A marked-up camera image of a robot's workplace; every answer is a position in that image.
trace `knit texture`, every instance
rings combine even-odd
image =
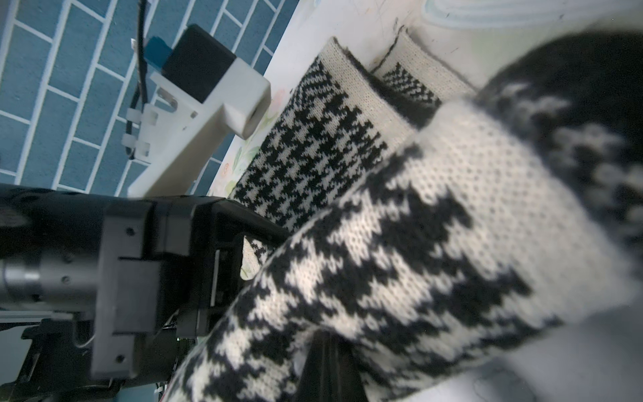
[[[403,397],[628,303],[630,264],[534,152],[446,104],[277,249],[168,400],[287,401],[319,329],[353,343],[369,400]]]
[[[643,35],[558,39],[476,102],[530,144],[627,250],[643,257]]]
[[[474,95],[473,87],[426,53],[404,27],[373,75],[393,90],[418,102],[434,104]]]
[[[368,73],[331,39],[230,198],[292,232],[299,229],[433,116],[439,106],[434,95],[422,103],[425,93],[407,98],[405,92]],[[271,252],[246,242],[244,265],[256,272]]]

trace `blue connector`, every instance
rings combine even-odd
[[[150,67],[160,72],[170,53],[172,53],[172,48],[167,46],[163,39],[153,36],[145,45],[144,58]]]

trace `blue tile floor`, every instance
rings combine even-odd
[[[149,0],[146,36],[174,44],[198,24],[263,74],[297,2]],[[120,143],[137,79],[137,3],[0,1],[0,183],[124,196],[145,170]],[[207,193],[232,138],[192,194]]]

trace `white plastic block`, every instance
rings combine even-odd
[[[127,109],[127,114],[125,114],[125,119],[129,120],[132,123],[139,124],[141,122],[141,111],[138,109],[132,109],[130,107]]]
[[[132,134],[127,134],[126,132],[124,132],[123,139],[121,140],[121,144],[123,144],[127,148],[135,148],[136,136],[133,136]]]
[[[159,73],[151,79],[176,109],[145,105],[134,156],[150,166],[128,188],[129,198],[185,194],[225,136],[249,138],[270,105],[270,83],[239,58],[203,103]]]

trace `black cable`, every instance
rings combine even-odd
[[[141,95],[141,91],[140,91],[140,88],[137,86],[136,89],[134,90],[134,95],[132,95],[132,102],[130,102],[130,104],[129,104],[130,109],[135,109],[136,108],[136,104],[138,104],[138,99],[139,99],[140,95]],[[130,135],[132,134],[132,122],[129,121],[129,120],[125,124],[125,133],[130,134]],[[134,159],[134,149],[133,148],[125,147],[125,152],[127,153],[127,156],[130,159]]]
[[[138,27],[136,35],[136,50],[138,54],[138,85],[141,91],[141,110],[147,103],[147,83],[145,76],[147,75],[147,63],[143,58],[143,31],[145,29],[145,9],[147,7],[147,0],[139,0],[138,2]]]
[[[141,98],[141,112],[147,103],[147,62],[145,62],[145,48],[143,47],[143,37],[145,34],[145,9],[147,8],[147,0],[139,0],[138,2],[138,23],[136,25],[136,58],[138,61],[138,85],[132,95],[132,102],[129,104],[130,109],[135,109],[138,104],[138,99]],[[127,121],[125,124],[125,133],[132,134],[132,122]],[[125,147],[125,152],[129,159],[134,159],[134,149]]]

